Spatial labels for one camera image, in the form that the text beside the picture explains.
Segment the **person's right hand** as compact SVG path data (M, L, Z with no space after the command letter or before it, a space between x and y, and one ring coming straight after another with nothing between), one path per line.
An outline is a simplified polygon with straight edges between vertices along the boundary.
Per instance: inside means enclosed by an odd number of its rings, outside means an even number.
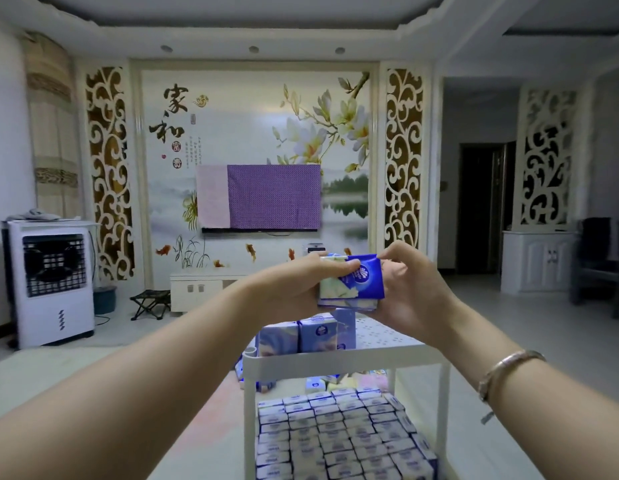
M444 351L464 306L433 262L417 251L414 275L382 276L385 297L374 311L364 314L394 331Z

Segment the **person's left hand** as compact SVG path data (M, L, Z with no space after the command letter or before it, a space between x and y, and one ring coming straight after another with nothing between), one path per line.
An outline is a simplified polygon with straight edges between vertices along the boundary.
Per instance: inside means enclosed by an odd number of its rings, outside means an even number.
M325 256L324 252L313 252L248 277L244 285L250 317L265 326L318 314L320 282L310 283L310 263Z

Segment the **blue tissue packet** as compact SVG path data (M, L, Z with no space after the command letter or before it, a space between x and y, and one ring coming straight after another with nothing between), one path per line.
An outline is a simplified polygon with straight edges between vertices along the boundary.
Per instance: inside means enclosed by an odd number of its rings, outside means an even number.
M356 316L348 308L337 308L333 312L337 322L337 349L356 349Z
M299 353L337 350L337 320L330 313L298 321L298 332Z
M255 340L258 357L293 355L299 351L299 325L296 321L263 327Z
M323 260L334 262L359 261L352 273L320 282L318 298L321 300L380 300L384 299L382 264L377 255L328 254Z

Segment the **person's left forearm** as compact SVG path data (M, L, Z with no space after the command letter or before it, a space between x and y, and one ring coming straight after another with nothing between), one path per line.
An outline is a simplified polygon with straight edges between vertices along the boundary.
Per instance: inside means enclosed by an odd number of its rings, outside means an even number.
M0 480L146 480L214 394L272 297L242 280L0 418Z

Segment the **person's right forearm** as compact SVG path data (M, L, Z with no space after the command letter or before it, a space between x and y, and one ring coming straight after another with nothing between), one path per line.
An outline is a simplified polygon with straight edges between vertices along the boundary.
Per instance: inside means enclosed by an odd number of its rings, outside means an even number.
M619 480L619 404L521 346L463 304L442 351L545 480Z

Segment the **white plastic shelf cart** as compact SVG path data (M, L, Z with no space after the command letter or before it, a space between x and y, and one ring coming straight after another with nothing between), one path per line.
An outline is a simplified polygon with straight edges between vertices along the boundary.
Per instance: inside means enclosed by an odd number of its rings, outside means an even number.
M244 372L244 480L256 480L256 382L298 379L336 372L355 372L384 369L387 386L395 393L399 384L399 397L408 393L407 382L399 369L439 365L439 383L435 419L423 416L417 398L405 400L410 418L416 420L421 431L433 446L439 459L439 477L442 480L460 480L448 460L449 389L451 365L433 347L397 333L369 318L359 318L356 326L357 344L360 348L324 353L301 353L257 357L250 344L242 353Z

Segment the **dark wooden door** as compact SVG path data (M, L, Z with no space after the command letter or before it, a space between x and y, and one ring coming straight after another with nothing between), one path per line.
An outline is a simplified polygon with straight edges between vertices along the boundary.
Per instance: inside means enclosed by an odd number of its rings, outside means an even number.
M456 270L499 274L503 233L512 225L514 141L460 147Z

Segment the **purple patterned cloth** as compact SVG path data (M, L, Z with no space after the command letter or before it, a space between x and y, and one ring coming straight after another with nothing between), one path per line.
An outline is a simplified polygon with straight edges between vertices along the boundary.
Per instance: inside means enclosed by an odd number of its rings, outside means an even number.
M308 231L321 227L321 167L229 165L232 230Z

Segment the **white television cabinet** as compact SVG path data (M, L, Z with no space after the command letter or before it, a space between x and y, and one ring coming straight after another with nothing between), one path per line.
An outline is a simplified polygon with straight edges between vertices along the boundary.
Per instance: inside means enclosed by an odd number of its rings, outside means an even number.
M264 266L188 267L170 274L171 312L185 314Z

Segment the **white cupboard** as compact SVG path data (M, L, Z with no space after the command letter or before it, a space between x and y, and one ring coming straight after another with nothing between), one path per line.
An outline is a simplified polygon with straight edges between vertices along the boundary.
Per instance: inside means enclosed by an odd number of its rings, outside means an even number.
M567 292L575 234L503 232L504 294Z

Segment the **pink cloth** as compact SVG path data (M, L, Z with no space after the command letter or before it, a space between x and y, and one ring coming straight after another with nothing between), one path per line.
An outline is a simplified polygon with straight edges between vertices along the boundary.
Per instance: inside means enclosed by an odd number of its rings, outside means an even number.
M227 166L196 166L197 218L202 229L231 227Z

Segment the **stack of tissue packs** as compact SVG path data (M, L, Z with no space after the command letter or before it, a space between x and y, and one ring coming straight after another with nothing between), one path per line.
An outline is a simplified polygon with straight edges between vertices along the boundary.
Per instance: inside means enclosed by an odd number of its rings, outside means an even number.
M443 480L441 457L396 395L346 388L258 401L246 480Z

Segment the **white lattice partition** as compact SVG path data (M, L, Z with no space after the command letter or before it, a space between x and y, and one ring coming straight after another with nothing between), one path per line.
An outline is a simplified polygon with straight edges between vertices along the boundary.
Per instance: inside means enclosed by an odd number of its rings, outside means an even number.
M578 91L521 88L513 187L513 232L567 228Z

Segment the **small folding stool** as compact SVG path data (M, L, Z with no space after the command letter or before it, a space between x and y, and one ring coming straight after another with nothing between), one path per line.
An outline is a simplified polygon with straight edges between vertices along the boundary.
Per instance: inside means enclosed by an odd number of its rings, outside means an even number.
M171 291L146 289L129 300L138 306L131 321L136 321L143 314L153 316L157 321L164 318L166 312L171 310Z

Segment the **dark wooden chair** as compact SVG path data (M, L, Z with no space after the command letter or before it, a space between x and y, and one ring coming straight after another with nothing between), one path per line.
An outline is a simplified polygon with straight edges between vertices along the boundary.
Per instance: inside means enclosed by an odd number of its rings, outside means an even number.
M619 221L610 217L587 217L577 223L570 268L569 300L580 305L587 282L613 286L611 316L619 319Z

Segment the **dark blue bucket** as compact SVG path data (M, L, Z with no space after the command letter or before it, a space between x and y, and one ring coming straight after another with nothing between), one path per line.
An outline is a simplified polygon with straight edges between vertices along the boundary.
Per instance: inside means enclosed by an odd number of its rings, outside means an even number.
M95 315L112 314L116 309L116 286L106 285L94 288L93 306Z

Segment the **white air cooler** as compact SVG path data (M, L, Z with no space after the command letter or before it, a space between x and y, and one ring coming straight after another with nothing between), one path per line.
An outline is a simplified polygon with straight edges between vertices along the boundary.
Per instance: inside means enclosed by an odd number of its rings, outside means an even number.
M5 280L17 349L94 335L91 231L96 226L80 219L2 222Z

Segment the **beige striped curtain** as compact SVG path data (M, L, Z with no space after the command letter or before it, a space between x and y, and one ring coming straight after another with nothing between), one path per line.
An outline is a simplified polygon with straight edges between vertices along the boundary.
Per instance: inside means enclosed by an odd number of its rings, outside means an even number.
M38 32L29 32L22 48L37 206L60 217L83 217L71 58L62 46Z

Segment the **wall-mounted television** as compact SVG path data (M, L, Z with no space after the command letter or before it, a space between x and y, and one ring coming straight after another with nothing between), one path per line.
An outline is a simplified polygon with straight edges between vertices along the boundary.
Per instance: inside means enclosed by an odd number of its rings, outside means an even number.
M321 166L196 167L202 232L317 232L321 228Z

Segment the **gold lattice wall panel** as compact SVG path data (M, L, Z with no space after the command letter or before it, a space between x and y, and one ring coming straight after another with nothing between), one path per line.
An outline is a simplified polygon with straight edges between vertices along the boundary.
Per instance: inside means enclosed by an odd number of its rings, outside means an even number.
M86 75L85 115L98 270L101 279L108 282L129 280L136 267L124 95L122 67L105 66Z
M407 68L387 70L385 97L384 243L419 244L423 79Z

